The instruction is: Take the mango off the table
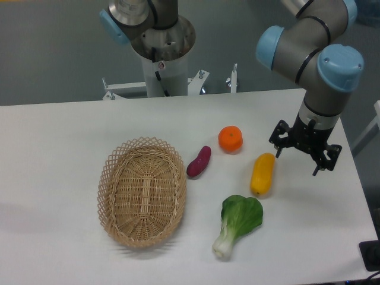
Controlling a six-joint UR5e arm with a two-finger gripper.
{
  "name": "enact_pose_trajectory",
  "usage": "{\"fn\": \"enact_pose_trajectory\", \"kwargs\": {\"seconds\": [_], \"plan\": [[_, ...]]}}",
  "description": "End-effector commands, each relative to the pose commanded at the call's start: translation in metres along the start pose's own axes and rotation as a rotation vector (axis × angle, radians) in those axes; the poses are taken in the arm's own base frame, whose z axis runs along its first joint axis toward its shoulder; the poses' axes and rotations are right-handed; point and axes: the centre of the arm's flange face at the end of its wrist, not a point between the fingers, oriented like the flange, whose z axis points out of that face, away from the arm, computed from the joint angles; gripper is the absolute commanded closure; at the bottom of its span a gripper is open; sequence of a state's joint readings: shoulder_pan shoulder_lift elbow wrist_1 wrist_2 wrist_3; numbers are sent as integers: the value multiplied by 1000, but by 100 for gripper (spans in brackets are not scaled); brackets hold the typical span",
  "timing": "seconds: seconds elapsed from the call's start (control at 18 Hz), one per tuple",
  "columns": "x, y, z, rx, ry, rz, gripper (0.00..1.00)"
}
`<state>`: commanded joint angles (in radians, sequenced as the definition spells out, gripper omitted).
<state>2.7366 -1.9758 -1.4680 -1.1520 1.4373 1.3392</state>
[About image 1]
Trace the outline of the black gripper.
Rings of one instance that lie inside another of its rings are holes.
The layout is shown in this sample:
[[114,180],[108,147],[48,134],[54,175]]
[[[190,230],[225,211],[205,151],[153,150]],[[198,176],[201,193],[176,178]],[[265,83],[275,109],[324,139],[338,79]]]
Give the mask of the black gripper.
[[312,119],[308,123],[302,121],[297,115],[293,127],[289,127],[287,122],[280,120],[274,128],[269,142],[276,149],[275,157],[279,158],[284,148],[292,148],[312,154],[316,168],[312,175],[316,176],[319,171],[333,171],[342,151],[342,146],[338,144],[329,145],[329,139],[333,128],[316,129],[316,122]]

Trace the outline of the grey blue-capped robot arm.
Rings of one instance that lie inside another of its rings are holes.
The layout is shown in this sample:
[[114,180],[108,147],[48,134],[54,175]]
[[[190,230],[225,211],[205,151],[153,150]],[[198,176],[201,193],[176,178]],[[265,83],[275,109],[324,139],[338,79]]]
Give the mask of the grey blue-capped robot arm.
[[[362,55],[335,42],[356,20],[354,1],[284,1],[297,18],[285,29],[272,26],[256,46],[256,59],[306,93],[292,126],[280,121],[272,135],[277,151],[309,154],[316,171],[333,170],[341,152],[328,144],[364,67]],[[192,81],[187,55],[195,43],[193,25],[178,13],[177,1],[110,1],[99,18],[109,36],[131,45],[141,58],[148,97],[197,95],[203,73]]]

